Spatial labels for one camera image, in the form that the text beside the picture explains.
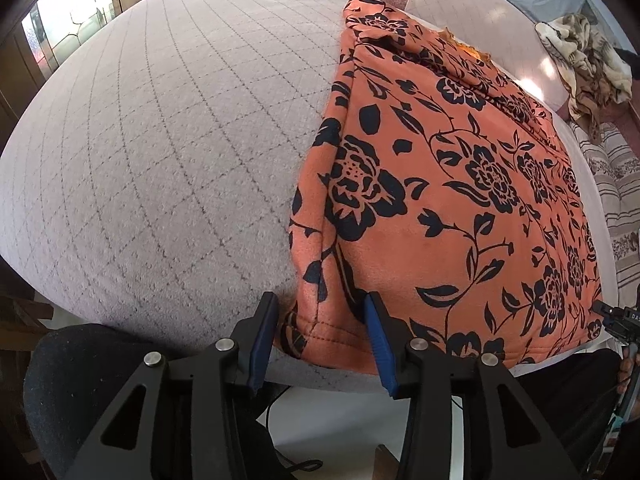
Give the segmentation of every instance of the bed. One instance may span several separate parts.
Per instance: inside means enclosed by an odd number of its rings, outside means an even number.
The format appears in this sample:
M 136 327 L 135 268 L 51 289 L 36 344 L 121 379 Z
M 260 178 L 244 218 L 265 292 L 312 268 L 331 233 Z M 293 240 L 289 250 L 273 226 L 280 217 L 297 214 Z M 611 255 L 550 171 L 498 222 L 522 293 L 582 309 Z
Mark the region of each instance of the bed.
M 228 335 L 264 290 L 290 301 L 290 200 L 328 97 L 347 1 L 143 0 L 124 12 L 50 78 L 0 158 L 4 259 L 74 314 L 186 351 Z M 442 1 L 457 6 L 413 0 L 408 11 L 491 52 L 561 108 L 566 92 L 517 9 L 482 0 L 490 12 L 479 22 L 467 12 L 478 1 Z M 496 23 L 520 41 L 497 38 Z M 532 27 L 530 36 L 538 41 Z M 571 129 L 556 114 L 554 124 L 604 300 L 617 304 L 596 182 Z M 268 379 L 380 390 L 376 377 L 277 350 Z

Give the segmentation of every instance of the white floor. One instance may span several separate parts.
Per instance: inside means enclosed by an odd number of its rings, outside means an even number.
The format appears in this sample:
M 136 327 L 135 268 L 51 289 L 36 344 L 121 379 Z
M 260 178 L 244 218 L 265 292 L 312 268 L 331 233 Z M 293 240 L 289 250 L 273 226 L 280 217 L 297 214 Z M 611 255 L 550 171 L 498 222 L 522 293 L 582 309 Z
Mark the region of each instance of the white floor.
M 408 400 L 385 395 L 292 388 L 271 409 L 271 437 L 294 462 L 324 461 L 318 471 L 295 473 L 301 480 L 371 480 L 379 444 L 400 457 L 408 410 Z M 462 411 L 453 403 L 452 414 L 450 479 L 458 480 L 463 474 Z M 264 416 L 259 420 L 264 423 Z

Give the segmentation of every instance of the beige blanket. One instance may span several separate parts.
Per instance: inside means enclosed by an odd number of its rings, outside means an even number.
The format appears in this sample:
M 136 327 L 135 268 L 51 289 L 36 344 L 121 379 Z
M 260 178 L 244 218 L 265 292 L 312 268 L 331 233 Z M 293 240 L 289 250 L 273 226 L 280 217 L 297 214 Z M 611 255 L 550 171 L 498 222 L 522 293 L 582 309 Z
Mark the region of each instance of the beige blanket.
M 536 32 L 570 92 L 569 113 L 600 144 L 600 112 L 631 99 L 631 69 L 581 14 L 538 23 Z

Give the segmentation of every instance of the crumpled cloth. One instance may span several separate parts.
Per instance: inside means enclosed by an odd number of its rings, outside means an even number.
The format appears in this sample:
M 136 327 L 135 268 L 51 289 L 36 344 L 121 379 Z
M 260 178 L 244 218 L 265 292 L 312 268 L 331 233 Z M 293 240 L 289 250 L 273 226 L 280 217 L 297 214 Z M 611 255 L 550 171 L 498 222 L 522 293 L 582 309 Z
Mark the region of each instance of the crumpled cloth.
M 569 91 L 571 118 L 600 144 L 600 113 L 631 99 L 631 68 L 582 14 L 537 23 L 536 32 Z
M 513 367 L 596 338 L 593 239 L 551 114 L 483 54 L 381 0 L 351 0 L 344 21 L 292 201 L 298 290 L 276 343 L 375 373 L 373 290 L 450 355 Z

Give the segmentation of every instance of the striped fabric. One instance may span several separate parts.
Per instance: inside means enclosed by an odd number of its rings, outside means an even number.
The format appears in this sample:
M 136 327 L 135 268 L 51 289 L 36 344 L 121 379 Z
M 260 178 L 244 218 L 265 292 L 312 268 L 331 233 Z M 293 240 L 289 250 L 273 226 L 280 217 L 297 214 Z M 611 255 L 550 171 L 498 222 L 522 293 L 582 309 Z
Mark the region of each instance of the striped fabric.
M 612 123 L 602 124 L 600 146 L 591 144 L 587 133 L 576 124 L 572 124 L 572 130 L 602 200 L 616 261 L 619 305 L 634 306 L 640 283 L 640 160 Z

